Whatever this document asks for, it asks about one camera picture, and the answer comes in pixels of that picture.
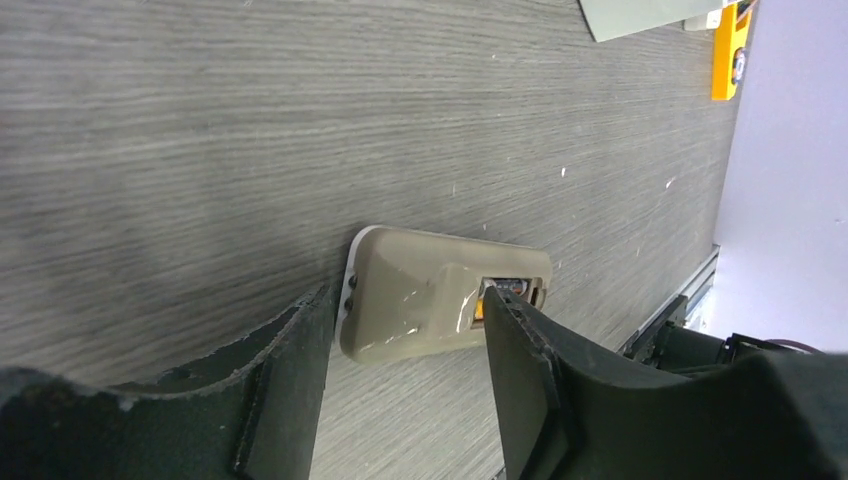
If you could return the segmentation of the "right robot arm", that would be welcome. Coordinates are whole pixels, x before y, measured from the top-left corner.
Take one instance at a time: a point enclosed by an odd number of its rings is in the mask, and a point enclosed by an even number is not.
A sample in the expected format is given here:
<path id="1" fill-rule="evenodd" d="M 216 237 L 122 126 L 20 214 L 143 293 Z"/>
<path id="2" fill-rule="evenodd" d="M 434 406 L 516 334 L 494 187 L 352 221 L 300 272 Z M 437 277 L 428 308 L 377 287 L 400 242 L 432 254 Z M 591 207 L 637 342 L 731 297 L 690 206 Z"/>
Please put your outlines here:
<path id="1" fill-rule="evenodd" d="M 696 376 L 761 351 L 817 354 L 789 340 L 761 340 L 734 333 L 722 339 L 685 326 L 688 298 L 678 295 L 620 347 L 618 353 L 658 370 Z"/>

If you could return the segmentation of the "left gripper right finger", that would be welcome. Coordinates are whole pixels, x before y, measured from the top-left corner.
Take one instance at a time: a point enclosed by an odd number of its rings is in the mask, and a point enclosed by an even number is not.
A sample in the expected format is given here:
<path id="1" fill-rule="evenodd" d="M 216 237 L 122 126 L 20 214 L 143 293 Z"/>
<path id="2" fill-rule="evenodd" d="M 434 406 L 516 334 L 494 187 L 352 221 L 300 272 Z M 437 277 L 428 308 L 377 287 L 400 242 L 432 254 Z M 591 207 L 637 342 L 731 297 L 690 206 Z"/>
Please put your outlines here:
<path id="1" fill-rule="evenodd" d="M 847 359 L 761 351 L 684 376 L 489 288 L 484 332 L 507 479 L 843 479 Z"/>

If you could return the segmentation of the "grey rounded remote control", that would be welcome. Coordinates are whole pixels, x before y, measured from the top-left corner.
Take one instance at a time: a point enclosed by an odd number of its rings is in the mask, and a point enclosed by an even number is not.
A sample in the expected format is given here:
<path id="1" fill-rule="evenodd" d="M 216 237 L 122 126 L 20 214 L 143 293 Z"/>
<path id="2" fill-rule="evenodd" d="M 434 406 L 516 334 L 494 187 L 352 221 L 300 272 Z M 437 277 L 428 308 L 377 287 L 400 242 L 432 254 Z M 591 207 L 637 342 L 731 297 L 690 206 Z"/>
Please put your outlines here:
<path id="1" fill-rule="evenodd" d="M 552 279 L 547 253 L 526 246 L 371 225 L 347 256 L 337 311 L 341 351 L 382 364 L 481 346 L 474 322 L 484 278 L 529 281 L 519 296 L 540 308 Z"/>

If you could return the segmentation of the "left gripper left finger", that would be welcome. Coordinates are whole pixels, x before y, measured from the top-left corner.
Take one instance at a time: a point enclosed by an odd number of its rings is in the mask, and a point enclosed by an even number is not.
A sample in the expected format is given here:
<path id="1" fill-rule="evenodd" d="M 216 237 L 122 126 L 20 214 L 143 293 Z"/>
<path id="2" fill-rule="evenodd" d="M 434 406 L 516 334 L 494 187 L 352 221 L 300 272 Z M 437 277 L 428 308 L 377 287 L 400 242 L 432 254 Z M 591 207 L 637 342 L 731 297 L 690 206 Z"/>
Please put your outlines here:
<path id="1" fill-rule="evenodd" d="M 1 371 L 5 479 L 306 479 L 335 324 L 308 291 L 214 353 L 142 382 L 95 387 Z"/>

